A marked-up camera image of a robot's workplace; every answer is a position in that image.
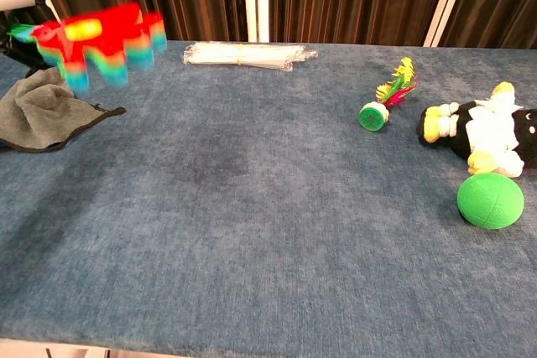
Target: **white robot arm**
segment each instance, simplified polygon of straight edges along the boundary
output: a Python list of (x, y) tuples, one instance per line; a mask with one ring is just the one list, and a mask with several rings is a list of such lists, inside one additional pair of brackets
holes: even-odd
[(0, 0), (0, 53), (30, 68), (26, 75), (48, 66), (34, 44), (23, 44), (8, 35), (13, 23), (41, 24), (54, 20), (45, 0)]

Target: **table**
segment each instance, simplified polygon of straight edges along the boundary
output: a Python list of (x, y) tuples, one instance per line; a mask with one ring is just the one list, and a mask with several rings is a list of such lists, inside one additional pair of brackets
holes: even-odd
[[(186, 66), (172, 42), (127, 113), (54, 153), (0, 153), (0, 338), (194, 356), (537, 356), (537, 173), (523, 216), (464, 223), (466, 162), (414, 132), (430, 105), (513, 82), (537, 53), (313, 44), (293, 72)], [(420, 83), (357, 125), (404, 56)], [(0, 88), (24, 67), (0, 59)]]

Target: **gray cloth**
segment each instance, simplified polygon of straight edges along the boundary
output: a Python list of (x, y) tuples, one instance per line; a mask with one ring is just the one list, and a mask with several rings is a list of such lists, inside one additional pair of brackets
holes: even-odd
[[(0, 338), (196, 358), (537, 357), (537, 170), (513, 226), (463, 221), (467, 163), (415, 133), (431, 105), (511, 81), (537, 51), (312, 44), (294, 71), (183, 65), (169, 42), (129, 110), (61, 153), (0, 155)], [(420, 83), (357, 123), (403, 56)], [(13, 83), (0, 60), (0, 88)]]
[(0, 100), (0, 143), (38, 153), (63, 147), (76, 134), (123, 113), (77, 100), (57, 68), (19, 80)]

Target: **green rubber ball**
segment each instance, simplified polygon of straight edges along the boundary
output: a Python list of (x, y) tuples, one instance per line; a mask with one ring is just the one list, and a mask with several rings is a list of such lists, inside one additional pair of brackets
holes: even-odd
[(486, 230), (511, 226), (524, 210), (520, 187), (501, 174), (477, 174), (465, 180), (456, 195), (462, 216)]

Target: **blue carpeted table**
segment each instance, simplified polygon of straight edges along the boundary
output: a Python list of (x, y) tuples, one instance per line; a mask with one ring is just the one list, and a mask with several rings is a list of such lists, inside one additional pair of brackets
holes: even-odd
[[(510, 80), (537, 52), (312, 45), (291, 73), (184, 66), (172, 43), (128, 112), (65, 149), (0, 153), (0, 337), (196, 356), (536, 357), (537, 172), (514, 226), (465, 224), (466, 162), (422, 110)], [(418, 90), (356, 124), (403, 56)], [(0, 88), (25, 69), (0, 59)]]

